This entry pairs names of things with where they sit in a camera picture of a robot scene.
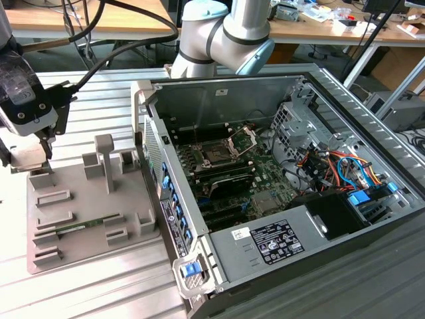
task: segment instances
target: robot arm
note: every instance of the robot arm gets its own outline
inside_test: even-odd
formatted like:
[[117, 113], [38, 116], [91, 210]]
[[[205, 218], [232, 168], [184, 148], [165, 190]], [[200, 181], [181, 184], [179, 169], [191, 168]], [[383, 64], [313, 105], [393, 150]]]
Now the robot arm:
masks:
[[[44, 89], [21, 54], [0, 3], [0, 119], [16, 135], [35, 134], [47, 160], [52, 156], [50, 143], [55, 135], [65, 133], [73, 92], [65, 87], [68, 83]], [[0, 159], [3, 166], [13, 161], [1, 140]]]
[[274, 49], [267, 21], [270, 0], [233, 0], [232, 11], [211, 0], [185, 5], [172, 78], [211, 77], [215, 62], [239, 75], [256, 74]]
[[[81, 33], [89, 33], [94, 28], [106, 2], [118, 7], [124, 5], [119, 1], [101, 1], [98, 12], [90, 23], [92, 28], [86, 28]], [[181, 50], [171, 76], [213, 76], [215, 62], [240, 75], [257, 73], [274, 48], [273, 40], [268, 38], [270, 25], [266, 17], [269, 6], [270, 0], [234, 0], [232, 12], [228, 13], [227, 7], [217, 1], [188, 2], [183, 13]], [[132, 6], [126, 5], [125, 9], [147, 14], [146, 10], [128, 7]], [[167, 37], [152, 39], [153, 43], [177, 38], [178, 32], [174, 25], [153, 13], [149, 16], [169, 25], [174, 32]], [[75, 41], [77, 36], [83, 37], [79, 34], [67, 39], [48, 41], [43, 43], [43, 48], [67, 45]], [[37, 46], [33, 45], [31, 49], [26, 47], [26, 52], [35, 50], [35, 47]], [[40, 139], [46, 158], [50, 159], [50, 143], [55, 135], [65, 133], [69, 104], [79, 88], [71, 88], [66, 86], [69, 83], [62, 83], [44, 89], [22, 53], [21, 46], [12, 36], [11, 26], [0, 2], [0, 119], [12, 133], [20, 136], [35, 134]], [[11, 159], [11, 152], [1, 140], [0, 160], [4, 166], [13, 161], [13, 154]]]

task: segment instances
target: metal bracket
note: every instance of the metal bracket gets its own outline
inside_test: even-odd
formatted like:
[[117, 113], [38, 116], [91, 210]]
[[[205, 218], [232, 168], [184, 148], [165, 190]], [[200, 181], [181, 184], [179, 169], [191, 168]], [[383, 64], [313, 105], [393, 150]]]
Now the metal bracket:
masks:
[[149, 80], [137, 81], [131, 84], [131, 126], [135, 144], [135, 135], [140, 131], [139, 104], [147, 106], [155, 98], [155, 92], [156, 88], [153, 87]]
[[[207, 259], [205, 258], [206, 255], [207, 254], [205, 253], [201, 242], [198, 241], [193, 251], [191, 251], [186, 256], [181, 257], [180, 259], [176, 259], [173, 262], [173, 272], [176, 278], [176, 283], [179, 287], [180, 295], [184, 299], [189, 299], [199, 294], [208, 294], [215, 290], [216, 282], [213, 276], [213, 270], [210, 264], [207, 262]], [[181, 273], [181, 267], [195, 262], [200, 262], [202, 264], [205, 279], [204, 283], [200, 284], [199, 286], [189, 288], [186, 285], [185, 278], [183, 278], [183, 275]]]

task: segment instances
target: white sticker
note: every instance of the white sticker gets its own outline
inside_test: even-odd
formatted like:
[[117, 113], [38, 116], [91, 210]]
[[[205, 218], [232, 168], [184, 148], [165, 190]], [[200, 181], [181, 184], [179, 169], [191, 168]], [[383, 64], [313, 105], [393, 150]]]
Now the white sticker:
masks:
[[232, 231], [232, 235], [233, 235], [234, 240], [238, 241], [239, 239], [249, 237], [251, 234], [250, 234], [249, 227], [245, 227], [245, 228], [241, 228], [241, 229], [237, 229], [235, 231]]
[[227, 95], [228, 89], [222, 89], [222, 90], [217, 90], [215, 91], [215, 96], [223, 96], [223, 95]]

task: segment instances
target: workbench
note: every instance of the workbench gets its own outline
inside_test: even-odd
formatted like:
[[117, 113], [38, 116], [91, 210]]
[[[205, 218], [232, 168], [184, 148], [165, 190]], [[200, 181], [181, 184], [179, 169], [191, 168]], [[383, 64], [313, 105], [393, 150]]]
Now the workbench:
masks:
[[[267, 66], [262, 72], [314, 72], [314, 64]], [[219, 69], [219, 74], [230, 71]], [[46, 86], [77, 82], [82, 72], [38, 74]], [[130, 84], [165, 78], [164, 69], [101, 71], [70, 107], [67, 133], [53, 144], [52, 167], [81, 162], [93, 137], [110, 133], [116, 150], [133, 147]], [[0, 129], [5, 143], [19, 138]], [[26, 266], [24, 173], [0, 169], [0, 316], [2, 318], [185, 319], [162, 237], [30, 275]], [[275, 287], [214, 319], [423, 318], [425, 214], [372, 245]]]
[[[125, 0], [124, 2], [143, 7], [162, 17], [170, 19], [160, 0]], [[91, 18], [98, 7], [97, 0], [89, 2]], [[77, 13], [84, 16], [81, 4], [76, 5]], [[356, 19], [363, 21], [365, 13], [360, 12], [354, 5], [336, 0], [328, 4], [330, 8], [348, 7]], [[17, 0], [17, 7], [7, 11], [14, 35], [23, 38], [59, 38], [66, 37], [62, 15], [49, 9], [38, 9], [28, 6]], [[271, 21], [270, 36], [278, 44], [311, 44], [311, 45], [358, 45], [361, 35], [343, 33], [336, 35], [332, 31], [332, 22], [319, 23], [304, 15], [300, 15], [299, 22], [274, 20]], [[367, 49], [362, 59], [357, 63], [351, 74], [344, 82], [350, 85], [360, 75], [375, 51], [381, 47], [425, 47], [425, 40], [416, 40], [396, 27], [397, 23], [389, 22], [388, 29], [381, 31], [373, 44]], [[106, 5], [104, 14], [98, 26], [92, 33], [93, 39], [140, 40], [168, 34], [169, 29], [162, 23], [149, 17], [126, 11], [111, 5]], [[283, 46], [276, 46], [276, 50], [285, 50]]]

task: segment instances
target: product label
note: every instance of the product label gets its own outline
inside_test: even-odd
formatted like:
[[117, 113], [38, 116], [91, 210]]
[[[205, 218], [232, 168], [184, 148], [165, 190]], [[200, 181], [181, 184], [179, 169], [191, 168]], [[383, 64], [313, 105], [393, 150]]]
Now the product label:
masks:
[[288, 221], [278, 221], [251, 231], [264, 262], [272, 265], [304, 251]]
[[248, 227], [245, 228], [241, 228], [241, 229], [237, 229], [235, 231], [232, 231], [232, 235], [235, 241], [238, 241], [239, 239], [245, 238], [245, 237], [249, 237], [250, 234], [250, 229]]
[[167, 226], [170, 231], [171, 238], [173, 239], [175, 250], [177, 251], [177, 254], [180, 257], [184, 257], [187, 255], [186, 244], [180, 236], [180, 227], [177, 224], [178, 219], [173, 213], [170, 201], [162, 201], [161, 206], [164, 212], [165, 219], [167, 220]]

